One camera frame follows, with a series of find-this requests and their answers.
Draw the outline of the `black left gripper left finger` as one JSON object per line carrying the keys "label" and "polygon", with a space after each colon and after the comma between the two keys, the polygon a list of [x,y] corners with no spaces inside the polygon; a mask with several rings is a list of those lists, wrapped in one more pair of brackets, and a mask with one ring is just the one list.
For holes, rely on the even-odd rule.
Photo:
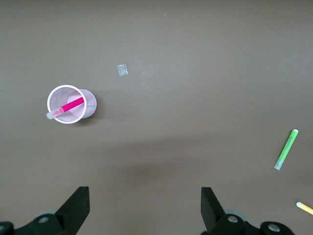
{"label": "black left gripper left finger", "polygon": [[89,187],[79,187],[54,213],[36,217],[15,229],[0,222],[0,235],[76,235],[89,214]]}

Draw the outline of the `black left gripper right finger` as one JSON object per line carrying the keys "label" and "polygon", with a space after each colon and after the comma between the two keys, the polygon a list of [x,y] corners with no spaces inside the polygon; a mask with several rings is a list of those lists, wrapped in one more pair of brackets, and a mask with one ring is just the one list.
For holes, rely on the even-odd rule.
{"label": "black left gripper right finger", "polygon": [[292,235],[284,224],[263,222],[256,228],[238,215],[226,213],[212,188],[201,188],[201,216],[206,227],[201,235]]}

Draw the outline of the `pink marker pen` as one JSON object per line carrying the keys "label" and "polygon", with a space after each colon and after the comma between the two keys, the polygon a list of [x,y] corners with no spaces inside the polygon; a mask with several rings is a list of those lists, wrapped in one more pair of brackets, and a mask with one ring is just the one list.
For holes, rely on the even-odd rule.
{"label": "pink marker pen", "polygon": [[74,100],[68,104],[65,104],[65,105],[57,108],[56,110],[53,110],[53,111],[47,113],[46,117],[48,119],[54,119],[54,118],[62,115],[63,113],[65,113],[65,112],[67,112],[67,111],[69,111],[69,110],[71,110],[71,109],[73,109],[73,108],[75,108],[75,107],[77,107],[83,103],[84,103],[84,99],[82,97],[80,97],[80,98],[78,98],[78,99],[76,99],[76,100]]}

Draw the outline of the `yellow marker pen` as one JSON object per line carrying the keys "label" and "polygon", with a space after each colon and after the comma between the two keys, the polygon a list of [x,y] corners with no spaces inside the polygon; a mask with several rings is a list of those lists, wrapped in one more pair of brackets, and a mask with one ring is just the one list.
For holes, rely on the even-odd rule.
{"label": "yellow marker pen", "polygon": [[310,215],[313,215],[313,208],[307,206],[306,204],[298,201],[296,202],[296,206],[300,209],[302,209],[303,211],[309,213]]}

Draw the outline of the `green marker pen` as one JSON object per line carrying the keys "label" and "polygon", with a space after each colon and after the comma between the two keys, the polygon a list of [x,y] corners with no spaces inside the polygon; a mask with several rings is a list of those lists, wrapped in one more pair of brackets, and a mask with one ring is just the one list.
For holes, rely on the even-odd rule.
{"label": "green marker pen", "polygon": [[281,169],[281,167],[282,167],[282,165],[283,165],[283,163],[284,163],[296,137],[298,136],[298,133],[299,133],[299,131],[297,129],[293,129],[291,131],[291,133],[290,133],[290,135],[289,135],[289,137],[288,137],[288,139],[287,139],[287,141],[286,141],[286,143],[285,143],[285,145],[284,145],[284,147],[283,147],[283,149],[282,149],[282,151],[281,151],[281,153],[277,159],[277,162],[274,166],[274,169],[276,169],[276,170]]}

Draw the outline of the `pink mesh cup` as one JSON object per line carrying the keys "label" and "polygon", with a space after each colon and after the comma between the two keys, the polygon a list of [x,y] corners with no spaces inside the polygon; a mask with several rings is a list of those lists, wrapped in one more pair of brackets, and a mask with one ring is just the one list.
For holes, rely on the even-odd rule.
{"label": "pink mesh cup", "polygon": [[74,124],[81,119],[89,118],[97,108],[97,101],[93,93],[85,89],[79,89],[72,85],[61,85],[54,88],[47,98],[47,108],[50,113],[63,108],[75,100],[83,102],[68,111],[54,117],[53,119],[62,124]]}

